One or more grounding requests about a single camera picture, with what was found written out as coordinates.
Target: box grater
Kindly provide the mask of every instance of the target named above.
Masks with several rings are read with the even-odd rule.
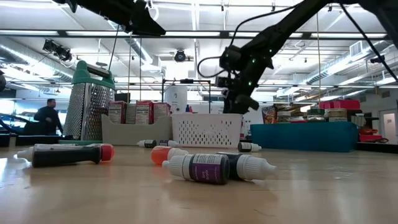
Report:
[[[91,73],[103,77],[102,80],[91,78]],[[70,140],[101,141],[101,115],[108,114],[108,103],[115,94],[112,73],[81,60],[72,84],[63,134]]]

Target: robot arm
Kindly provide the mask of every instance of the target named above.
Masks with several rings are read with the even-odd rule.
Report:
[[[230,45],[220,57],[220,67],[236,74],[230,77],[217,77],[216,86],[227,88],[223,91],[224,113],[248,112],[249,108],[258,109],[259,103],[250,96],[266,68],[273,69],[272,57],[282,48],[286,40],[298,28],[304,25],[320,9],[332,0],[304,0],[279,23],[258,33],[242,47]],[[365,9],[377,16],[390,38],[398,46],[398,1],[396,0],[341,0],[345,4],[360,3]]]
[[[59,4],[67,3],[72,12],[77,6],[84,7],[98,15],[119,24],[125,32],[136,35],[164,35],[166,31],[149,15],[144,0],[53,0]]]

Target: white plastic basket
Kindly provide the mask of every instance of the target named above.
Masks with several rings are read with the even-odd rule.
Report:
[[[236,148],[241,114],[173,114],[173,139],[185,147]]]

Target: dark jacket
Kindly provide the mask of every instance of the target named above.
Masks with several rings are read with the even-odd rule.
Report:
[[[48,122],[45,119],[46,118],[51,118],[52,122]],[[58,117],[58,112],[49,106],[45,106],[43,108],[40,108],[38,112],[35,114],[34,119],[36,121],[40,121],[45,123],[45,133],[47,135],[53,135],[57,132],[57,126],[61,133],[63,132],[60,118]]]

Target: person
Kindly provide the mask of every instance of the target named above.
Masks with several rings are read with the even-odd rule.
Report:
[[[45,135],[56,135],[57,126],[61,133],[63,132],[58,112],[54,109],[56,105],[57,103],[55,102],[55,99],[48,99],[47,106],[40,108],[34,116],[36,121],[45,123]]]

